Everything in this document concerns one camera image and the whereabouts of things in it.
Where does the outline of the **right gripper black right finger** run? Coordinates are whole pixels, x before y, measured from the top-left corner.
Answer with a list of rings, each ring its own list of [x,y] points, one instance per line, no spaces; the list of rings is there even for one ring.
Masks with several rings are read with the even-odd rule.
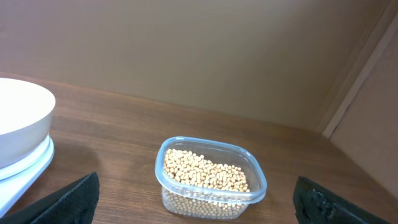
[[[302,176],[295,184],[293,203],[299,224],[389,224]]]

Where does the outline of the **white bowl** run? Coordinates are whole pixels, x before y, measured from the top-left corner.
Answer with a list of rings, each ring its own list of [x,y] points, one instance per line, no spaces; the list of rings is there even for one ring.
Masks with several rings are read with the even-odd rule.
[[[1,78],[1,167],[23,159],[46,138],[55,105],[48,89]]]

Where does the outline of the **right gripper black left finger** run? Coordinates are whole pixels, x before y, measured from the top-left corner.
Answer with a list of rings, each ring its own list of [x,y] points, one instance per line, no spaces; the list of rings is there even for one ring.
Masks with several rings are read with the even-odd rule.
[[[100,197],[92,172],[62,189],[1,218],[1,224],[90,224]]]

